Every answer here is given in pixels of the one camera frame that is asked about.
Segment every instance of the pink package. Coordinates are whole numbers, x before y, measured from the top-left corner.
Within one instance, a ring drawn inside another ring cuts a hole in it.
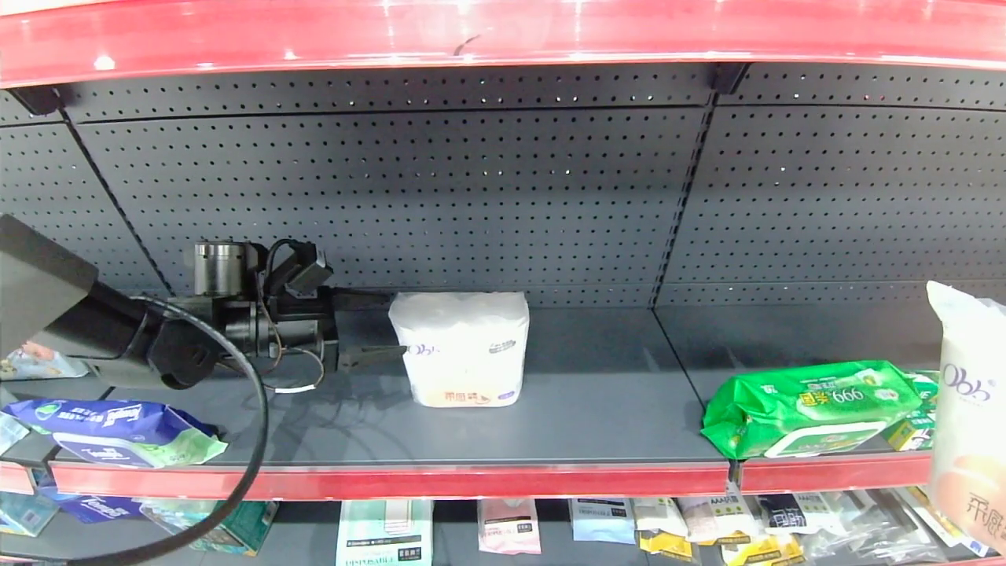
[[[496,554],[541,554],[534,500],[480,500],[479,550]]]

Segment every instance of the wire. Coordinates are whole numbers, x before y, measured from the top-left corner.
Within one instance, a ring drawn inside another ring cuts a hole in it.
[[[237,505],[244,500],[244,496],[247,495],[253,482],[259,476],[259,469],[262,467],[262,462],[266,455],[266,443],[269,439],[269,401],[266,398],[266,388],[262,383],[262,376],[259,375],[259,372],[252,365],[252,362],[248,361],[247,357],[233,343],[227,340],[226,337],[187,311],[156,298],[139,297],[133,298],[133,300],[160,308],[199,329],[216,341],[233,358],[244,375],[255,385],[256,396],[259,398],[259,435],[256,438],[255,448],[252,450],[252,457],[248,459],[247,467],[244,468],[244,475],[241,476],[237,485],[234,486],[234,491],[205,519],[180,533],[171,535],[155,543],[102,556],[67,560],[64,564],[68,566],[126,566],[140,564],[141,562],[153,560],[195,542],[209,534],[232,511],[237,509]]]
[[[287,393],[287,394],[304,393],[305,391],[312,391],[318,389],[318,386],[321,385],[321,382],[325,380],[325,343],[324,342],[321,343],[321,356],[318,356],[317,354],[311,352],[310,350],[304,350],[301,348],[291,347],[288,348],[287,350],[294,350],[300,352],[301,354],[306,354],[311,358],[314,358],[315,362],[318,363],[318,370],[319,370],[318,379],[316,379],[315,383],[313,384],[301,387],[273,387],[271,385],[266,385],[266,389],[275,391],[276,393]]]
[[[273,331],[273,335],[276,336],[276,360],[273,362],[273,366],[263,372],[263,375],[273,373],[277,366],[280,365],[280,361],[283,360],[283,339],[280,338],[280,329],[277,328],[276,322],[273,321],[273,316],[270,315],[269,309],[266,308],[266,291],[269,279],[273,276],[273,261],[276,260],[276,251],[280,249],[283,245],[292,245],[297,243],[296,239],[291,239],[290,237],[283,237],[277,239],[269,247],[269,253],[266,255],[266,272],[263,274],[262,280],[259,280],[258,286],[256,286],[256,291],[259,293],[259,308],[262,309],[263,315],[266,316],[266,323],[269,324],[270,330]]]

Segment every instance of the metal cylinder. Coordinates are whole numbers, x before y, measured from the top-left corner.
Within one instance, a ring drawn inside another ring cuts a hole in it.
[[[247,265],[243,243],[199,241],[193,262],[194,293],[208,298],[240,296]]]

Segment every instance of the perforated metal panel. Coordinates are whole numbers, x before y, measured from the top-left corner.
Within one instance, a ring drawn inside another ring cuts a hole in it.
[[[754,63],[721,105],[1006,109],[1006,73],[879,64]]]
[[[708,64],[353,69],[80,82],[74,122],[209,115],[701,106]]]
[[[0,212],[98,265],[112,288],[164,293],[65,125],[0,129]]]
[[[80,132],[178,293],[195,239],[293,236],[328,251],[340,286],[649,296],[701,113],[214,118]]]
[[[1003,125],[979,111],[717,108],[659,303],[917,299],[917,285],[874,281],[1006,275]]]
[[[19,124],[46,124],[61,121],[62,116],[57,112],[47,116],[32,116],[7,90],[0,90],[0,128]]]

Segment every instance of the black cable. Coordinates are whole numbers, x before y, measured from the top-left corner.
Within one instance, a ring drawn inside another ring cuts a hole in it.
[[[231,492],[230,496],[228,496],[227,499],[224,500],[223,503],[205,519],[188,529],[185,529],[181,533],[172,535],[155,543],[136,547],[130,550],[124,550],[122,552],[105,554],[102,556],[67,560],[65,564],[68,566],[125,566],[129,564],[139,564],[141,562],[153,560],[159,556],[163,556],[169,552],[173,552],[195,542],[212,531],[237,508],[238,504],[244,500],[244,496],[247,495],[256,477],[259,476],[259,468],[262,467],[262,461],[266,455],[266,440],[269,438],[269,400],[266,398],[266,389],[263,387],[262,377],[255,369],[255,366],[252,365],[252,362],[248,361],[247,357],[244,356],[244,354],[229,340],[227,340],[226,337],[187,311],[156,298],[140,297],[133,298],[133,300],[144,302],[163,309],[178,319],[181,319],[196,329],[199,329],[211,339],[216,341],[217,344],[219,344],[223,350],[225,350],[227,354],[234,359],[248,379],[252,380],[252,383],[255,385],[256,395],[259,397],[259,436],[256,438],[255,448],[252,450],[252,458],[248,460],[248,465],[244,468],[244,475],[241,476],[240,481],[237,482],[237,486],[234,487],[234,491]]]

